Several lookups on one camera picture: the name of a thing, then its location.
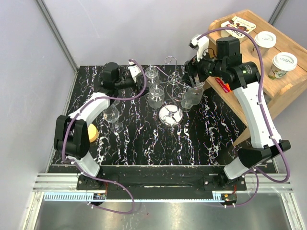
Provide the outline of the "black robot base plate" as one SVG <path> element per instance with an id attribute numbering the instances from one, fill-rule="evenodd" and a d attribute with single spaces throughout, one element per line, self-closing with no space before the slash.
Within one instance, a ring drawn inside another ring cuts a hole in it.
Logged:
<path id="1" fill-rule="evenodd" d="M 103 166 L 98 179 L 88 178 L 74 166 L 63 167 L 47 181 L 54 192 L 106 192 L 108 200 L 126 200 L 125 186 L 137 201 L 214 200 L 216 193 L 277 192 L 279 186 L 259 174 L 234 180 L 222 178 L 221 166 Z"/>

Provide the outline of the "chrome wine glass rack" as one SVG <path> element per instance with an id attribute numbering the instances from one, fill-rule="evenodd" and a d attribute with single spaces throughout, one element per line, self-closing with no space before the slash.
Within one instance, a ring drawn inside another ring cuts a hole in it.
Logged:
<path id="1" fill-rule="evenodd" d="M 189 83 L 183 82 L 184 66 L 182 67 L 182 74 L 179 73 L 177 67 L 171 74 L 163 72 L 157 66 L 154 67 L 158 69 L 159 73 L 159 82 L 155 84 L 161 84 L 165 93 L 163 105 L 157 109 L 158 118 L 165 126 L 175 127 L 182 122 L 185 113 L 181 109 L 182 96 L 188 92 L 188 89 L 193 87 L 190 87 Z"/>

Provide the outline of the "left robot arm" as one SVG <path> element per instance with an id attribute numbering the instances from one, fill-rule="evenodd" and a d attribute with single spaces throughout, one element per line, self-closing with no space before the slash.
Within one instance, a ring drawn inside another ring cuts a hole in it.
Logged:
<path id="1" fill-rule="evenodd" d="M 87 183 L 93 189 L 100 189 L 104 178 L 99 175 L 100 166 L 89 152 L 89 125 L 115 100 L 120 100 L 120 90 L 131 88 L 135 97 L 144 95 L 146 81 L 141 80 L 145 73 L 141 65 L 130 59 L 127 72 L 115 62 L 106 63 L 102 72 L 94 77 L 92 96 L 75 112 L 60 115 L 56 120 L 54 149 L 61 153 L 63 162 L 79 167 L 80 172 L 88 176 Z"/>

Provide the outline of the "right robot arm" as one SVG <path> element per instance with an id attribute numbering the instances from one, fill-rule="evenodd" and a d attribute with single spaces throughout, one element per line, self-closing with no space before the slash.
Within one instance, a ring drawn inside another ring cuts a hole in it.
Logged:
<path id="1" fill-rule="evenodd" d="M 196 56 L 185 62 L 184 82 L 204 82 L 208 77 L 219 77 L 225 81 L 239 101 L 246 117 L 251 136 L 251 147 L 241 148 L 238 156 L 224 167 L 224 174 L 218 178 L 219 186 L 228 190 L 236 178 L 251 168 L 273 159 L 289 150 L 291 144 L 283 140 L 276 130 L 263 91 L 260 87 L 260 73 L 253 62 L 242 61 L 240 41 L 234 37 L 216 41 L 217 56 L 211 57 L 207 50 L 209 39 L 196 35 L 189 44 L 197 50 Z"/>

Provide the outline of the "ribbed glass goblet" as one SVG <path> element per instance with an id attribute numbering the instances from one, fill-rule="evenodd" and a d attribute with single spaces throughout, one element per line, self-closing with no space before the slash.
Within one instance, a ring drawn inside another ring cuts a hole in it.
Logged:
<path id="1" fill-rule="evenodd" d="M 145 70 L 146 80 L 148 85 L 159 82 L 158 69 L 154 66 L 149 66 Z"/>

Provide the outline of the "clear wine glass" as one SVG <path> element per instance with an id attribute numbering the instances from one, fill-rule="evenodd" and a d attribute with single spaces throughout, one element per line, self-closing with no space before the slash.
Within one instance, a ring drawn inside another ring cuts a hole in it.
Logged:
<path id="1" fill-rule="evenodd" d="M 113 133 L 120 133 L 123 130 L 122 124 L 118 121 L 119 110 L 112 103 L 107 109 L 103 111 L 104 119 L 110 124 Z"/>

